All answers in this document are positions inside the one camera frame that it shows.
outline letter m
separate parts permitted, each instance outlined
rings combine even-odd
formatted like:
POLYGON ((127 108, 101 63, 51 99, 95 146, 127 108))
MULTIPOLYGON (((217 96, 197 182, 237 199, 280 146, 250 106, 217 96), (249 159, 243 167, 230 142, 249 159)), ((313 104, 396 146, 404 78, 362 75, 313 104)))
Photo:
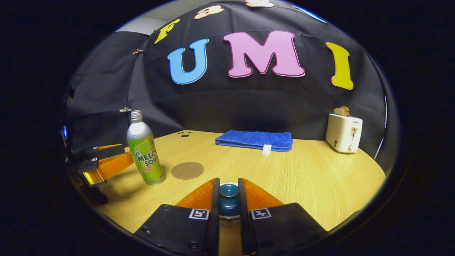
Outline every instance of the letter m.
POLYGON ((295 35, 287 31, 272 31, 268 34, 264 45, 246 32, 225 35, 223 39, 231 45, 232 68, 230 77, 247 77, 253 69, 247 66, 246 57, 251 60, 261 74, 267 72, 272 57, 275 55, 277 64, 272 71, 280 76, 301 77, 305 70, 300 66, 293 39, 295 35))

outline table surface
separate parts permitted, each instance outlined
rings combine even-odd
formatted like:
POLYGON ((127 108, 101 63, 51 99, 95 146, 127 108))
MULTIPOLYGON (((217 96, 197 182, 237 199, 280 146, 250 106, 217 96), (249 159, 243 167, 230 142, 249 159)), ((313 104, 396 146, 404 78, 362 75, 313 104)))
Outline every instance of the table surface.
MULTIPOLYGON (((155 139, 166 175, 163 183, 147 185, 132 164, 100 186, 108 203, 97 209, 134 233, 158 206, 175 205, 213 178, 220 178, 220 183, 245 178, 284 204, 299 203, 330 230, 365 207, 385 179, 379 165, 361 149, 342 154, 325 141, 294 139, 291 151, 263 155, 260 149, 216 145, 215 138, 222 133, 181 132, 155 139), (184 162, 201 163, 204 172, 194 179, 173 177, 172 167, 184 162)), ((219 250, 223 256, 242 255, 239 219, 220 219, 219 250)))

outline round coaster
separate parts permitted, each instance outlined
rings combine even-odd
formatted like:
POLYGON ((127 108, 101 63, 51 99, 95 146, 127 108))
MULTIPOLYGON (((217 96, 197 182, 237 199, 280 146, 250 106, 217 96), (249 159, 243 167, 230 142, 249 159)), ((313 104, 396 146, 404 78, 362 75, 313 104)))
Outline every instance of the round coaster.
POLYGON ((171 170, 171 174, 177 179, 194 179, 204 172, 204 166, 197 162, 181 163, 171 170))

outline blue cup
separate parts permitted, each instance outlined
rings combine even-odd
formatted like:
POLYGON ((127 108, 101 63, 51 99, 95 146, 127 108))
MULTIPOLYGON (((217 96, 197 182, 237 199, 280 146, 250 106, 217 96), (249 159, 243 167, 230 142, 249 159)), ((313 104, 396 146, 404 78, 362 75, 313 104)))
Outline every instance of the blue cup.
POLYGON ((236 216, 240 214, 238 187, 234 184, 220 186, 219 209, 221 216, 236 216))

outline blue towel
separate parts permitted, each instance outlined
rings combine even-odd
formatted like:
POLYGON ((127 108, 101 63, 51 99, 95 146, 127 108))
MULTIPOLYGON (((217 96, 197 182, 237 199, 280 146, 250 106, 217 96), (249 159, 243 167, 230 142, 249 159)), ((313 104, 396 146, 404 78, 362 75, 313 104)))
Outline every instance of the blue towel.
POLYGON ((287 152, 292 149, 291 133, 263 133, 229 131, 215 139, 217 145, 263 149, 272 145, 272 151, 287 152))

